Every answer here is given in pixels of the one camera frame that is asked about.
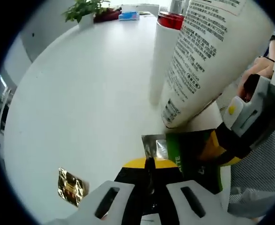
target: tissue box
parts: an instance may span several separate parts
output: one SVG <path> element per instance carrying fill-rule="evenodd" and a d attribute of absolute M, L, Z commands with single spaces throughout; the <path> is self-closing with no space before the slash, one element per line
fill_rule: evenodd
<path fill-rule="evenodd" d="M 138 12 L 124 12 L 119 15 L 119 20 L 139 20 Z"/>

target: red bottle cap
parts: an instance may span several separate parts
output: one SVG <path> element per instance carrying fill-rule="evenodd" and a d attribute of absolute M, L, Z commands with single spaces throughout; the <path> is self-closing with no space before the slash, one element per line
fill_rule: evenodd
<path fill-rule="evenodd" d="M 158 13 L 158 23 L 164 27 L 180 30 L 184 16 L 169 13 L 169 12 L 159 12 Z"/>

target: white flower pot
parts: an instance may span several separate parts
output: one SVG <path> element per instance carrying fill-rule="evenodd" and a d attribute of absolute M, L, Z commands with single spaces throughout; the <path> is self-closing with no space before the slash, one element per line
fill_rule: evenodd
<path fill-rule="evenodd" d="M 79 29 L 85 29 L 91 27 L 94 24 L 94 14 L 88 14 L 82 17 L 79 22 Z"/>

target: potted plant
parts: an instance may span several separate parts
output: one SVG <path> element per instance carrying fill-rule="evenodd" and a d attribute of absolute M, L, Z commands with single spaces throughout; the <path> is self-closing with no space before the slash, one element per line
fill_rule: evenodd
<path fill-rule="evenodd" d="M 63 15 L 67 21 L 77 21 L 79 28 L 86 28 L 93 24 L 94 16 L 99 15 L 106 10 L 102 7 L 103 2 L 107 0 L 75 0 L 75 4 L 67 9 Z"/>

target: red object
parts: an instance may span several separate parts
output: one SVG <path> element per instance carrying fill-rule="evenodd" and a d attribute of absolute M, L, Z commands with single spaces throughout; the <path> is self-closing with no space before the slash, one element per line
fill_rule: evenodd
<path fill-rule="evenodd" d="M 158 13 L 158 23 L 164 27 L 180 30 L 184 16 L 169 13 L 169 12 L 159 12 Z"/>
<path fill-rule="evenodd" d="M 95 16 L 94 23 L 98 23 L 98 22 L 101 23 L 101 22 L 105 22 L 105 21 L 117 20 L 117 19 L 119 19 L 120 14 L 121 14 L 120 11 L 108 8 L 102 14 Z"/>

